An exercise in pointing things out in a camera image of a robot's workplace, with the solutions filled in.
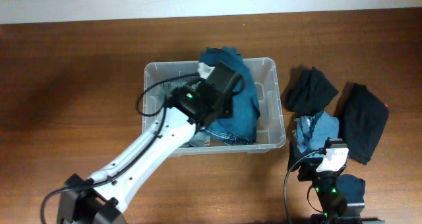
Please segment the light blue cloth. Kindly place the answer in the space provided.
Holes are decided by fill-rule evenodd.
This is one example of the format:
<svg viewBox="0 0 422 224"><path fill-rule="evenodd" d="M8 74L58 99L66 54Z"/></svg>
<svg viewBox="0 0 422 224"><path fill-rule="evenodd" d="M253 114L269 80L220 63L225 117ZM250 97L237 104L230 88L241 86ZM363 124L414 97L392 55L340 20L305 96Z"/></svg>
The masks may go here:
<svg viewBox="0 0 422 224"><path fill-rule="evenodd" d="M325 111L313 116L304 115L295 121L297 125L292 133L302 156L323 148L328 138L338 138L340 122Z"/></svg>

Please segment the dark blue jeans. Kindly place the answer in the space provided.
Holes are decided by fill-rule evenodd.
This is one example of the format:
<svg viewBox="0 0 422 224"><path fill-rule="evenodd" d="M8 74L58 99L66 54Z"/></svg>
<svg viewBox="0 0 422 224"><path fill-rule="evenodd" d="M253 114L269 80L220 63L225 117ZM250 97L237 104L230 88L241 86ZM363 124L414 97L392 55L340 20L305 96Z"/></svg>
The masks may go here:
<svg viewBox="0 0 422 224"><path fill-rule="evenodd" d="M199 61L208 66L224 63L241 74L245 81L235 87L241 93L233 97L233 116L214 121L204 133L228 146L256 143L257 121L260 117L258 93L251 71L243 62L243 56L234 47L209 47L200 54Z"/></svg>

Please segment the light blue jeans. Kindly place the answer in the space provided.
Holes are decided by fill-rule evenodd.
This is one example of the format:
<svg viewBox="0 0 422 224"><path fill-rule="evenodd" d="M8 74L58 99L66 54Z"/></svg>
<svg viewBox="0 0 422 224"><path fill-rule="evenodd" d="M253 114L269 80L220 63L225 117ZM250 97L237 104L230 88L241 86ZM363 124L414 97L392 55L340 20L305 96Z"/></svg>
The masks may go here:
<svg viewBox="0 0 422 224"><path fill-rule="evenodd" d="M182 87L187 82L182 80L176 80L171 82L164 82L163 84L159 85L158 93L160 94L168 94L173 89ZM180 148L200 148L210 143L210 136L206 135L205 132L199 132L198 134L194 135L188 142L184 143Z"/></svg>

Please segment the black cloth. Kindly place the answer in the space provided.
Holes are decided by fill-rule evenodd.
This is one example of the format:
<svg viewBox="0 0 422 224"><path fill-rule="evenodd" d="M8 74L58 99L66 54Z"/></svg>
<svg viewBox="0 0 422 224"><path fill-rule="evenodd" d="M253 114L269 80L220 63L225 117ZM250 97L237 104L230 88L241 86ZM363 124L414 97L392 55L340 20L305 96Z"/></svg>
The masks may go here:
<svg viewBox="0 0 422 224"><path fill-rule="evenodd" d="M304 70L294 87L287 93L285 107L298 115L315 115L330 104L338 90L323 72L313 67Z"/></svg>
<svg viewBox="0 0 422 224"><path fill-rule="evenodd" d="M353 84L340 113L340 138L350 158L366 165L372 158L389 117L388 105L365 85Z"/></svg>

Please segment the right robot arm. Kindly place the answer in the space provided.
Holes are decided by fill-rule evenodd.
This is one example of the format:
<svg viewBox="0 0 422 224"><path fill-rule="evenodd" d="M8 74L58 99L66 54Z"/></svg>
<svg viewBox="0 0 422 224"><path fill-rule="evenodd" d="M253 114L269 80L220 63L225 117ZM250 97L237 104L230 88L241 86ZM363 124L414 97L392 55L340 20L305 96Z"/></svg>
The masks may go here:
<svg viewBox="0 0 422 224"><path fill-rule="evenodd" d="M310 223L384 223L376 217L363 218L366 182L353 175L343 174L346 169L349 148L340 138L327 139L321 148L305 155L292 142L289 151L283 196L287 221L293 223L287 202L289 175L297 171L300 182L310 182L307 193L314 190L321 208L309 218Z"/></svg>

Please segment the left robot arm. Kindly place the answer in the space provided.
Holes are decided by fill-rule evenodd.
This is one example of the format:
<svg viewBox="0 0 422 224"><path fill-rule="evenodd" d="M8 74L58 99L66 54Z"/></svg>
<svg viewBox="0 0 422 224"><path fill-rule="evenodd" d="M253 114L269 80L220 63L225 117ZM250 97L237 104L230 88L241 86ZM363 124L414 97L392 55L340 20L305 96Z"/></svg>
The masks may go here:
<svg viewBox="0 0 422 224"><path fill-rule="evenodd" d="M57 190L57 222L125 223L124 212L149 176L200 129L231 116L234 87L202 81L165 95L159 118L125 151L86 180L73 174Z"/></svg>

